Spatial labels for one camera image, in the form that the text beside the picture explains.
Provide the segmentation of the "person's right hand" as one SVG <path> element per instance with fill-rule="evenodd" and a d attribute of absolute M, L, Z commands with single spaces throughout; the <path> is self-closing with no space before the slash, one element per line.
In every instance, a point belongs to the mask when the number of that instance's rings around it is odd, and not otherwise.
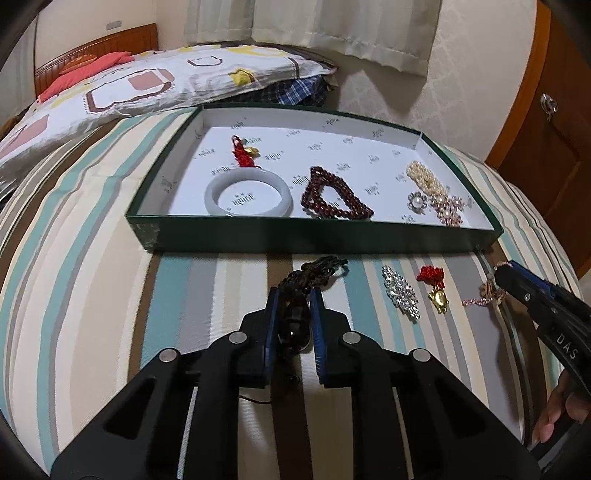
<path fill-rule="evenodd" d="M 572 420 L 584 423 L 590 413 L 590 399 L 571 388 L 571 376 L 564 369 L 559 377 L 558 384 L 552 391 L 548 403 L 536 422 L 531 444 L 536 446 L 539 443 L 547 442 L 554 430 L 555 424 L 563 413 L 566 413 Z"/>

